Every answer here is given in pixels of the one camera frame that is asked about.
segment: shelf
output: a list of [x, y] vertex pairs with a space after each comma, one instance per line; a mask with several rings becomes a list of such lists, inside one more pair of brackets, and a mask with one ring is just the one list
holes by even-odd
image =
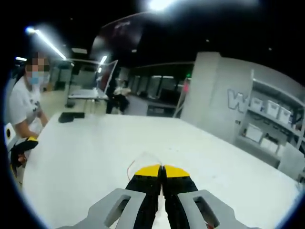
[[266, 113], [264, 113], [264, 112], [261, 112], [261, 111], [257, 111], [257, 110], [255, 110], [255, 109], [253, 109], [253, 108], [251, 108], [251, 107], [248, 107], [248, 111], [250, 111], [250, 112], [252, 112], [252, 113], [255, 113], [255, 114], [257, 114], [257, 115], [260, 115], [260, 116], [262, 116], [262, 117], [264, 117], [264, 118], [266, 118], [266, 119], [269, 119], [270, 121], [272, 121], [272, 122], [274, 122], [274, 123], [280, 125], [280, 126], [283, 127], [284, 129], [290, 131], [290, 132], [293, 133], [294, 135], [296, 135], [296, 136], [298, 136], [298, 137], [301, 137], [301, 131], [298, 131], [298, 130], [293, 129], [292, 127], [290, 127], [290, 126], [288, 126], [288, 125], [286, 125], [286, 124], [280, 122], [278, 119], [272, 117], [271, 115], [268, 115], [268, 114], [266, 114]]
[[253, 79], [253, 89], [256, 91], [260, 91], [266, 95], [273, 96], [290, 106], [297, 108], [305, 107], [305, 103], [303, 103], [300, 99], [292, 96], [291, 94], [283, 91], [278, 87], [262, 82], [260, 80]]
[[276, 160], [278, 160], [278, 161], [281, 160], [281, 158], [280, 158], [278, 155], [276, 155], [276, 154], [270, 152], [270, 151], [267, 150], [267, 149], [261, 148], [261, 146], [260, 146], [257, 142], [255, 142], [255, 141], [253, 141], [253, 140], [251, 140], [251, 139], [249, 139], [249, 138], [246, 138], [246, 137], [243, 137], [243, 136], [238, 136], [238, 137], [237, 137], [237, 140], [238, 140], [238, 141], [241, 141], [241, 142], [244, 142], [244, 143], [247, 143], [247, 144], [249, 144], [249, 145], [251, 145], [251, 146], [257, 148], [257, 149], [260, 150], [261, 152], [264, 152], [265, 154], [267, 154], [267, 155], [273, 157], [274, 159], [276, 159]]

